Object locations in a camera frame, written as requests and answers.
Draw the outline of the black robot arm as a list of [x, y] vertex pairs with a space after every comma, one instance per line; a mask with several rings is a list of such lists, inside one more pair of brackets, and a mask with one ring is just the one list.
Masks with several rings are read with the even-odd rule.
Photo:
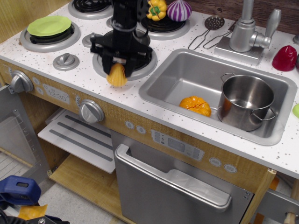
[[139, 63], [148, 64], [153, 49], [141, 43], [136, 35], [137, 23], [146, 17], [149, 4], [146, 0], [113, 0], [113, 31], [104, 36], [91, 34], [91, 52], [98, 54], [102, 60], [103, 70], [109, 74], [113, 59], [125, 60], [125, 76], [130, 77]]

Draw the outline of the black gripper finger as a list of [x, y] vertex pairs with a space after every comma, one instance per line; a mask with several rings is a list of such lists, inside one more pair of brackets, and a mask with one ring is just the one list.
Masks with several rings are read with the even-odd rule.
[[129, 58], [126, 60], [125, 64], [125, 76], [130, 77], [132, 73], [138, 69], [139, 67], [139, 60], [135, 57]]
[[111, 67], [113, 66], [113, 54], [103, 53], [101, 58], [102, 58], [103, 71], [106, 74], [110, 74]]

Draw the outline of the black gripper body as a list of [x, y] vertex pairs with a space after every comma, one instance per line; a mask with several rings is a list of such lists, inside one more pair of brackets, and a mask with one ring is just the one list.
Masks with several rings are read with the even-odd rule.
[[121, 58], [128, 61], [150, 61], [153, 49], [147, 44], [140, 43], [133, 34], [121, 35], [109, 31], [104, 35], [92, 33], [91, 52], [102, 58]]

